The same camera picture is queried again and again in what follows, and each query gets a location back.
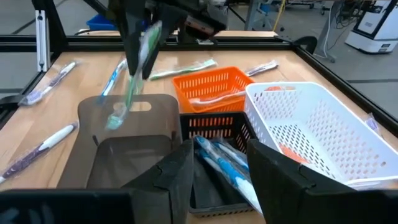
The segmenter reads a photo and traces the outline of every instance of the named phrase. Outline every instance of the orange basket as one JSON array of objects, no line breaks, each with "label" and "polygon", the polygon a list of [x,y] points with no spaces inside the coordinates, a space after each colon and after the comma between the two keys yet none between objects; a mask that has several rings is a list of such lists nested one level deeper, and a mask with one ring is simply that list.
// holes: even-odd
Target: orange basket
[{"label": "orange basket", "polygon": [[192,105],[190,99],[208,100],[243,91],[253,83],[236,67],[217,68],[172,80],[183,113],[243,111],[245,96],[232,96],[209,105]]}]

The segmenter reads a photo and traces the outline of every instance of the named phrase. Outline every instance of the green toothbrush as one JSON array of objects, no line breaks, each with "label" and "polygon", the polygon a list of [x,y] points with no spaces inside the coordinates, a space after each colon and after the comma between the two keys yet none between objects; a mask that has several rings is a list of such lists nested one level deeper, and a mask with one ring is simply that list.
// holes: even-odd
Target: green toothbrush
[{"label": "green toothbrush", "polygon": [[127,82],[127,88],[124,94],[124,103],[118,104],[118,106],[115,107],[114,112],[108,117],[108,122],[105,127],[106,129],[116,130],[123,124],[123,121],[126,119],[129,109],[132,106],[132,96],[141,93],[142,87],[144,86],[142,68],[156,48],[161,33],[162,21],[158,21],[147,29],[146,33],[142,37],[137,70],[133,77],[129,77],[129,81]]}]

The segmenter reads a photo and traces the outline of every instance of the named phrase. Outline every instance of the workbench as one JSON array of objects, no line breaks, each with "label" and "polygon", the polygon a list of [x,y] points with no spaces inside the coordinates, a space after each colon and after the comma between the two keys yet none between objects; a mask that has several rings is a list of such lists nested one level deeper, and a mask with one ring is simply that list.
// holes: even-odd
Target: workbench
[{"label": "workbench", "polygon": [[[273,32],[222,32],[220,35],[232,36],[274,36]],[[20,107],[0,130],[0,170],[4,170],[11,161],[21,157],[27,150],[54,132],[78,119],[77,106],[87,97],[99,95],[116,65],[124,57],[124,52],[65,52],[55,61],[54,65],[44,75],[36,88],[40,88],[54,77],[59,67],[71,60],[79,60],[81,64],[74,68],[59,86],[51,91],[40,103],[31,107]],[[201,51],[201,52],[159,52],[154,70],[167,70],[174,67],[190,65],[195,61],[213,58],[218,67],[236,66],[246,70],[253,66],[277,60],[279,67],[274,70],[254,76],[255,82],[315,82],[323,85],[339,98],[349,109],[360,118],[366,118],[366,113],[355,102],[333,86],[326,78],[309,66],[302,58],[292,51]],[[122,82],[115,86],[116,93],[123,93]],[[165,93],[175,97],[171,78],[145,82],[143,94]],[[383,138],[395,149],[398,140],[389,131],[381,128]],[[5,181],[0,185],[6,189],[42,189],[55,188],[67,163],[75,142],[77,131],[72,133],[60,144],[18,177]],[[262,216],[256,212],[224,215],[211,218],[195,218],[188,216],[188,223],[265,223]]]}]

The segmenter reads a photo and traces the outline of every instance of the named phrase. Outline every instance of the white plastic basket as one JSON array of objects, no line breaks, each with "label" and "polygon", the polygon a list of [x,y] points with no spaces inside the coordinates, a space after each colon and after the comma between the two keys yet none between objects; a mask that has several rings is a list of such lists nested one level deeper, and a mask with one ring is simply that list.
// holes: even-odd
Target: white plastic basket
[{"label": "white plastic basket", "polygon": [[398,179],[398,153],[316,83],[250,84],[244,110],[260,142],[290,148],[329,178],[357,190]]}]

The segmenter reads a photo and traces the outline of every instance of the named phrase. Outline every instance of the black plastic bin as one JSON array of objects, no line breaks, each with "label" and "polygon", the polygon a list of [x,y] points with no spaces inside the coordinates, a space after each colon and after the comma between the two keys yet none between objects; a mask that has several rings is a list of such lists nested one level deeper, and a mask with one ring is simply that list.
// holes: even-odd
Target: black plastic bin
[{"label": "black plastic bin", "polygon": [[[223,136],[241,152],[246,153],[248,139],[257,139],[243,112],[181,114],[182,139],[197,134],[211,139]],[[253,208],[224,177],[195,155],[194,176],[189,211],[196,217],[212,217],[232,213],[251,212]]]}]

